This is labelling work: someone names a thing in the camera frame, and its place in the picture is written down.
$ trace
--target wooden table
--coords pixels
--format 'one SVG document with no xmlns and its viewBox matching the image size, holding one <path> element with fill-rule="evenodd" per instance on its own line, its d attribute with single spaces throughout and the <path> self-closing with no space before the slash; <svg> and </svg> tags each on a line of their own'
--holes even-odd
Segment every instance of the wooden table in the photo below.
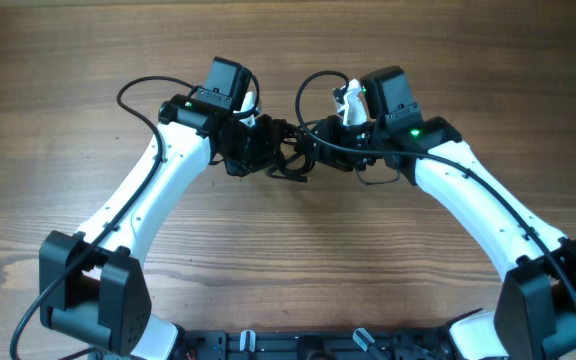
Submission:
<svg viewBox="0 0 576 360">
<path fill-rule="evenodd" d="M 115 104 L 117 90 L 152 74 L 202 83 L 215 55 L 252 69 L 263 110 L 292 122 L 313 72 L 352 78 L 401 65 L 426 118 L 448 119 L 521 201 L 576 237 L 576 3 L 529 3 L 0 9 L 0 359 L 37 295 L 45 236 L 93 214 L 149 141 Z M 332 114 L 338 85 L 314 83 L 304 116 Z M 144 84 L 126 99 L 155 119 L 177 91 Z M 366 176 L 391 175 L 379 165 Z M 209 168 L 162 227 L 145 273 L 154 312 L 188 329 L 435 326 L 495 308 L 500 290 L 483 251 L 434 199 L 323 165 L 307 184 Z M 21 354 L 81 347 L 35 318 Z"/>
</svg>

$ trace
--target tabletop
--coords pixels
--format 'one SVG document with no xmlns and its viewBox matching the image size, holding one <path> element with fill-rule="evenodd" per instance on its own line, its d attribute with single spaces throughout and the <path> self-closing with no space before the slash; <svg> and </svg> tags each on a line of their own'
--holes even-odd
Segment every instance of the tabletop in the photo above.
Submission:
<svg viewBox="0 0 576 360">
<path fill-rule="evenodd" d="M 527 207 L 576 238 L 576 2 L 73 3 L 0 1 L 0 359 L 37 295 L 42 241 L 103 205 L 150 140 L 116 105 L 119 88 L 145 75 L 201 84 L 214 56 L 251 69 L 263 111 L 292 123 L 310 74 L 401 66 L 425 118 L 446 118 Z M 306 120 L 333 114 L 334 86 L 321 79 L 304 93 Z M 126 102 L 156 121 L 178 91 L 147 83 Z M 366 177 L 392 175 L 379 164 Z M 438 326 L 494 309 L 501 289 L 436 200 L 321 164 L 308 183 L 209 167 L 144 272 L 153 312 L 187 329 Z M 35 318 L 20 353 L 54 359 L 82 346 Z"/>
</svg>

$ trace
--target robotic hand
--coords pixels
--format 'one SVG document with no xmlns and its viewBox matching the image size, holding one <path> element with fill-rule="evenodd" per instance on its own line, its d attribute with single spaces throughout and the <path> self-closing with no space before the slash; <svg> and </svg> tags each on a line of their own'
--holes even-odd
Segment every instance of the robotic hand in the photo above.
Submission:
<svg viewBox="0 0 576 360">
<path fill-rule="evenodd" d="M 345 82 L 333 90 L 337 114 L 306 123 L 301 94 L 323 75 Z M 191 88 L 161 106 L 156 128 L 121 102 L 128 87 L 153 79 Z M 246 94 L 251 80 L 254 101 L 253 93 Z M 374 122 L 367 121 L 362 93 Z M 299 126 L 257 116 L 256 78 L 221 58 L 213 61 L 204 86 L 142 78 L 124 87 L 117 100 L 148 124 L 153 140 L 117 191 L 74 235 L 53 231 L 44 241 L 41 295 L 13 335 L 13 359 L 19 358 L 21 332 L 37 309 L 45 327 L 90 344 L 85 352 L 104 351 L 109 358 L 553 359 L 576 348 L 576 240 L 526 209 L 446 120 L 424 121 L 399 67 L 352 81 L 335 71 L 310 76 L 297 93 Z M 293 146 L 295 155 L 286 158 L 282 144 Z M 304 174 L 316 161 L 359 176 L 383 159 L 446 206 L 482 246 L 503 281 L 497 310 L 476 310 L 438 328 L 372 333 L 359 328 L 349 333 L 227 334 L 185 331 L 157 318 L 141 270 L 146 254 L 185 188 L 208 165 L 221 162 L 214 161 L 217 154 L 229 175 L 267 169 L 269 176 L 294 181 L 306 181 Z M 288 167 L 301 157 L 301 167 Z M 84 273 L 93 268 L 101 269 L 98 279 Z"/>
</svg>

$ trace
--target wooden surface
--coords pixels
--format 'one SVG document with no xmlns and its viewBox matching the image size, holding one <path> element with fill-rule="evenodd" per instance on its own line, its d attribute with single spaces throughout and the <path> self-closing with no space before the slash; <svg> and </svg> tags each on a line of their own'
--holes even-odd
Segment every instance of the wooden surface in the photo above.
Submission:
<svg viewBox="0 0 576 360">
<path fill-rule="evenodd" d="M 153 74 L 202 83 L 215 55 L 252 69 L 264 111 L 290 121 L 313 72 L 401 65 L 426 118 L 449 119 L 521 201 L 576 237 L 576 3 L 0 9 L 0 359 L 37 294 L 45 236 L 93 214 L 150 138 L 115 104 L 117 90 Z M 307 119 L 334 111 L 336 85 L 305 93 Z M 154 119 L 177 90 L 146 84 L 127 101 Z M 380 165 L 367 176 L 390 175 Z M 434 199 L 321 165 L 307 184 L 209 168 L 162 227 L 145 273 L 154 312 L 188 329 L 439 325 L 493 309 L 500 290 Z M 21 353 L 81 347 L 35 318 Z"/>
</svg>

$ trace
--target wood grain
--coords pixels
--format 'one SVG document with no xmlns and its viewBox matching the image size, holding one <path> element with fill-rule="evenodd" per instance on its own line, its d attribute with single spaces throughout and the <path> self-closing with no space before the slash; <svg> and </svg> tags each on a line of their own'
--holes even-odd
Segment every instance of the wood grain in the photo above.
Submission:
<svg viewBox="0 0 576 360">
<path fill-rule="evenodd" d="M 115 104 L 144 75 L 203 82 L 215 55 L 252 69 L 263 109 L 294 122 L 308 75 L 398 64 L 528 207 L 576 236 L 576 3 L 255 2 L 0 9 L 0 359 L 37 293 L 49 231 L 73 231 L 143 152 Z M 332 79 L 305 93 L 333 111 Z M 154 118 L 178 89 L 127 101 Z M 392 174 L 383 166 L 367 176 Z M 436 201 L 317 166 L 307 184 L 208 169 L 162 227 L 145 272 L 154 310 L 189 329 L 437 325 L 494 308 L 498 277 Z M 34 319 L 24 358 L 82 344 Z M 570 356 L 576 358 L 576 352 Z"/>
</svg>

